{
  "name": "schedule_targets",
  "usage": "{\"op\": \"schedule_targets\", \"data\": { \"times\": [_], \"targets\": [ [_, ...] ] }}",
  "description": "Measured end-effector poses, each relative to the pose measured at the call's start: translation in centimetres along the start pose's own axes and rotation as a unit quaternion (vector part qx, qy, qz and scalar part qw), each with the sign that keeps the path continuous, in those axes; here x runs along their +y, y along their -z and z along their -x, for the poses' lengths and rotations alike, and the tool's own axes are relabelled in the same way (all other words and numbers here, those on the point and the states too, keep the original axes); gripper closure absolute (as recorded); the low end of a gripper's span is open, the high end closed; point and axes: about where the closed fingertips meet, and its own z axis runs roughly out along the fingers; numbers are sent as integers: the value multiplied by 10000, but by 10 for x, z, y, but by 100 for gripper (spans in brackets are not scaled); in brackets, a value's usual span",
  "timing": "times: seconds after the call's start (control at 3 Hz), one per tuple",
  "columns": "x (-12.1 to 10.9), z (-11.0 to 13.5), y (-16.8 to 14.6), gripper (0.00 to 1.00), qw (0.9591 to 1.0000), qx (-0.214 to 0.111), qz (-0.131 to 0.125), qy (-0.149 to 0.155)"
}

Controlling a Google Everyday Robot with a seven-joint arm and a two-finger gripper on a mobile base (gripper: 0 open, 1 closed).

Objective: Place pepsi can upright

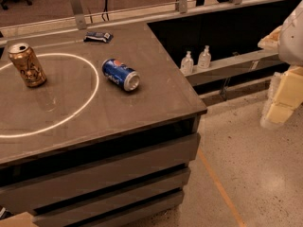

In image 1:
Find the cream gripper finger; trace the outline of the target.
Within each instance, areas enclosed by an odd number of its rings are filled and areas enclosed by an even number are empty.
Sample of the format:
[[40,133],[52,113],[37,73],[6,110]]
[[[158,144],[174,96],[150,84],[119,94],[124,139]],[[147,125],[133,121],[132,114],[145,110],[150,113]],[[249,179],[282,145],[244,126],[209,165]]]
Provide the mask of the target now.
[[277,51],[280,31],[281,26],[278,26],[258,42],[258,47],[264,50]]
[[292,65],[284,73],[275,72],[268,89],[260,125],[277,129],[291,117],[303,103],[303,68]]

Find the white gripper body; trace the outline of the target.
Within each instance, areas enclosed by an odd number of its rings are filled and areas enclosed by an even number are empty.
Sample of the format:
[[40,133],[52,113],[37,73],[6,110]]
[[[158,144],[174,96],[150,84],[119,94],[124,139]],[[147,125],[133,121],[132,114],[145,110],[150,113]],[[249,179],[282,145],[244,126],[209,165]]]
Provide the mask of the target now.
[[277,51],[282,61],[303,65],[303,0],[283,22]]

